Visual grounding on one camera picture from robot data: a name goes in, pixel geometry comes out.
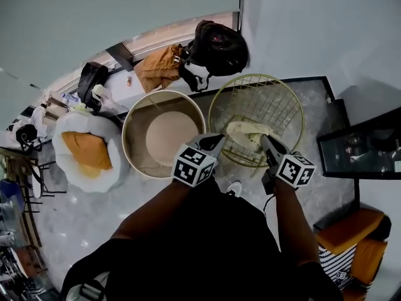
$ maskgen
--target brown jacket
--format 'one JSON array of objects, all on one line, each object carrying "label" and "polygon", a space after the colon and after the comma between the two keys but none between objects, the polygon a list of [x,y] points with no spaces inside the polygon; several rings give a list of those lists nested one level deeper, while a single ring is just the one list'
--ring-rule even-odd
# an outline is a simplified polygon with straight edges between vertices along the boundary
[{"label": "brown jacket", "polygon": [[134,67],[145,92],[151,92],[160,85],[165,89],[180,78],[181,52],[181,45],[170,45],[154,51]]}]

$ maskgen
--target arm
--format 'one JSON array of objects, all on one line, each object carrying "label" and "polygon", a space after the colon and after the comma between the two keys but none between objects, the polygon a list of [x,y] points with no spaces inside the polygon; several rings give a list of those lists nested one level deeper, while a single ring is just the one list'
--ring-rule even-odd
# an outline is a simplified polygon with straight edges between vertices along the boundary
[{"label": "arm", "polygon": [[190,189],[184,183],[172,182],[123,220],[111,238],[136,240],[157,231],[182,204]]},{"label": "arm", "polygon": [[277,179],[274,195],[281,252],[295,265],[320,263],[318,244],[306,222],[295,190]]}]

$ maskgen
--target black bag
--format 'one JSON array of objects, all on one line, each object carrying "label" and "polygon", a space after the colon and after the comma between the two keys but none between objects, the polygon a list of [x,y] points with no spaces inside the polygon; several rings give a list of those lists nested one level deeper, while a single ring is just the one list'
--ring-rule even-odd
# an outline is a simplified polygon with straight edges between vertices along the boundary
[{"label": "black bag", "polygon": [[205,88],[207,89],[211,76],[229,76],[242,72],[249,57],[245,39],[240,33],[223,24],[207,20],[202,20],[197,25],[195,39],[185,51],[182,55],[184,61],[180,66],[180,75],[191,90],[197,92],[201,90],[197,89],[195,76],[185,69],[186,63],[206,67],[209,72]]},{"label": "black bag", "polygon": [[[42,143],[38,138],[38,131],[36,130],[34,125],[23,125],[16,131],[15,136],[17,142],[19,142],[19,144],[21,145],[22,151],[26,155],[30,155],[34,149],[38,152],[42,150]],[[39,146],[37,148],[34,148],[33,146],[36,140],[39,142]]]},{"label": "black bag", "polygon": [[82,69],[78,82],[78,97],[87,107],[93,109],[94,114],[100,110],[102,103],[92,97],[92,89],[97,84],[104,85],[107,77],[107,67],[94,61],[87,63]]}]

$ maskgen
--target gold wire basket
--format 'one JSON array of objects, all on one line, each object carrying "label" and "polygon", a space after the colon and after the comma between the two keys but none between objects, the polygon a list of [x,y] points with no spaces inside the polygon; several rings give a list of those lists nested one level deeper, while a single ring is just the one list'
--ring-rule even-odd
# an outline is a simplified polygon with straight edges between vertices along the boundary
[{"label": "gold wire basket", "polygon": [[255,153],[235,143],[226,132],[230,122],[268,125],[294,151],[305,126],[301,103],[281,80],[263,74],[239,76],[226,83],[209,108],[209,130],[222,133],[226,142],[222,153],[246,167],[269,167],[264,153]]}]

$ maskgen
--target floor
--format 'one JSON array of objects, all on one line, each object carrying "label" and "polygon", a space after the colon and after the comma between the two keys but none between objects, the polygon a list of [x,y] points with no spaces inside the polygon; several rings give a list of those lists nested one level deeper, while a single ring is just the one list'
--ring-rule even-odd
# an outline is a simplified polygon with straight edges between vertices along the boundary
[{"label": "floor", "polygon": [[[297,191],[298,199],[309,224],[317,222],[324,215],[353,199],[353,180],[334,179],[322,176],[320,156],[316,136],[321,130],[333,126],[329,118],[330,109],[322,81],[293,82],[288,84],[299,98],[305,111],[306,129],[298,150],[318,169],[308,187]],[[211,97],[197,98],[204,111]],[[39,162],[52,161],[55,153],[51,143],[46,144],[39,153]],[[43,247],[43,258],[48,265],[48,275],[59,290],[68,269],[74,262],[95,251],[117,229],[130,213],[155,196],[170,181],[147,179],[133,169],[118,188],[109,193],[84,193],[68,184],[63,171],[55,164],[46,171],[45,182],[50,190],[67,189],[66,194],[55,198],[43,198],[40,213],[35,214],[35,222]],[[259,209],[263,209],[266,195],[261,185],[263,170],[240,167],[224,156],[216,169],[216,180],[221,190],[239,179],[244,191],[242,197]],[[268,225],[278,239],[275,201],[266,208]]]}]

